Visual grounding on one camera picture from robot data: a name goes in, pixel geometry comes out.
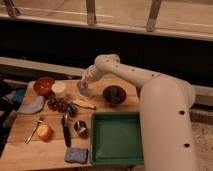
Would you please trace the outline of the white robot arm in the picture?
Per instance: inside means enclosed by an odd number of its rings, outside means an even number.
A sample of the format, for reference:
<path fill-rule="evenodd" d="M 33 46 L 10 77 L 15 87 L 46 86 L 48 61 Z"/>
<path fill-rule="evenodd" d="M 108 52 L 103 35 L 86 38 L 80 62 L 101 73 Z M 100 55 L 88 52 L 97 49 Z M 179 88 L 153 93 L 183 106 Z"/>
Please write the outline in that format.
<path fill-rule="evenodd" d="M 99 55 L 82 81 L 113 74 L 140 89 L 140 123 L 145 171 L 198 171 L 189 109 L 195 90 L 188 82 L 122 64 L 115 54 Z"/>

